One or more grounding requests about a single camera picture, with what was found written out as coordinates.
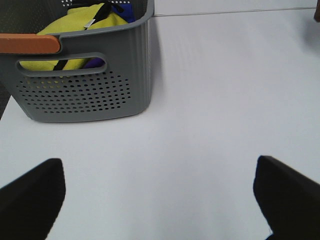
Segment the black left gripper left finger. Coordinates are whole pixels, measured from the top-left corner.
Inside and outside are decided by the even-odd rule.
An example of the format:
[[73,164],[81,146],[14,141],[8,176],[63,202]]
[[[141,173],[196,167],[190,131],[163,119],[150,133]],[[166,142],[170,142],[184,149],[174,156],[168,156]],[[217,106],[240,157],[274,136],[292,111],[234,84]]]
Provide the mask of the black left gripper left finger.
[[0,189],[0,238],[44,240],[66,196],[62,160],[51,158]]

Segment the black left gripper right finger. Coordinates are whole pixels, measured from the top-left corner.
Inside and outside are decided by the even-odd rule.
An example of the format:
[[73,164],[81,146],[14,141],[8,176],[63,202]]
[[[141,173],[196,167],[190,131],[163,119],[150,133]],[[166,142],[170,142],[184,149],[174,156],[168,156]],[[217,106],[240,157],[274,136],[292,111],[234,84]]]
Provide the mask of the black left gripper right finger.
[[253,194],[266,219],[269,240],[320,238],[320,185],[278,159],[257,160]]

